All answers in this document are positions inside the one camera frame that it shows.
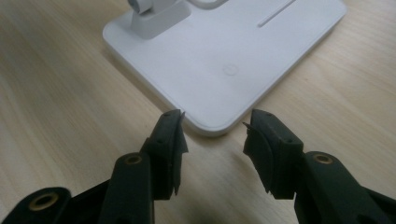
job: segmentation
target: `light wood surface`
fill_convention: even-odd
[[[334,31],[256,108],[396,198],[396,1],[345,2]],[[76,195],[107,180],[170,109],[106,48],[102,29],[126,10],[126,0],[0,1],[1,220],[38,189]],[[182,185],[155,203],[157,223],[297,223],[242,153],[242,124],[217,138],[185,133]]]

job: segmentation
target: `white plastic base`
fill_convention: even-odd
[[[229,0],[145,40],[133,12],[111,21],[104,39],[200,134],[226,133],[345,15],[340,0]]]

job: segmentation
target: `white stand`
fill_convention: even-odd
[[[346,13],[340,0],[229,0],[191,14],[152,39],[111,21],[115,55],[198,133],[226,133]]]

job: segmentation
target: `wooden table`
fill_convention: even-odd
[[[348,13],[256,108],[304,150],[333,154],[365,187],[396,198],[396,1],[346,0]],[[26,195],[73,195],[138,151],[169,110],[102,38],[127,1],[0,1],[0,219]],[[249,122],[249,115],[243,118]],[[207,138],[185,129],[182,185],[157,223],[296,223],[242,153],[246,128]]]

